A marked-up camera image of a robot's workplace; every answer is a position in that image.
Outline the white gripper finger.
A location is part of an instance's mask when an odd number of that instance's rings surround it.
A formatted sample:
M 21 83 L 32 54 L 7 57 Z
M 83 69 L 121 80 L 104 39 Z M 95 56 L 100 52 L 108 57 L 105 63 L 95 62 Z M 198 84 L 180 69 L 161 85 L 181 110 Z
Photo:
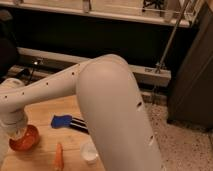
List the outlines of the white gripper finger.
M 20 131 L 18 131 L 18 132 L 15 134 L 14 139 L 15 139 L 15 140 L 19 140 L 19 139 L 23 138 L 24 135 L 25 135 L 25 133 L 26 133 L 25 130 L 20 130 Z

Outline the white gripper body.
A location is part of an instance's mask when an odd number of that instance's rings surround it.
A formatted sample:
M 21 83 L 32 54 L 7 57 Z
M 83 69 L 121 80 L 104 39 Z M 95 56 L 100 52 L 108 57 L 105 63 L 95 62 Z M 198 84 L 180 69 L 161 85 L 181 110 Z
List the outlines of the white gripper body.
M 28 117 L 22 109 L 0 114 L 0 126 L 9 136 L 15 136 L 20 130 L 26 131 L 27 124 Z

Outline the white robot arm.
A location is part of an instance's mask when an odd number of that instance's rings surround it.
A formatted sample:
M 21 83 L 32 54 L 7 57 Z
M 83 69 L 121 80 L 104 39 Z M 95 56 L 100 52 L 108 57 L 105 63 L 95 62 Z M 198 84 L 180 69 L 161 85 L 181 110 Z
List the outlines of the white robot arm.
M 163 171 L 164 164 L 136 79 L 114 54 L 71 66 L 27 86 L 0 87 L 0 125 L 27 124 L 24 107 L 74 95 L 106 171 Z

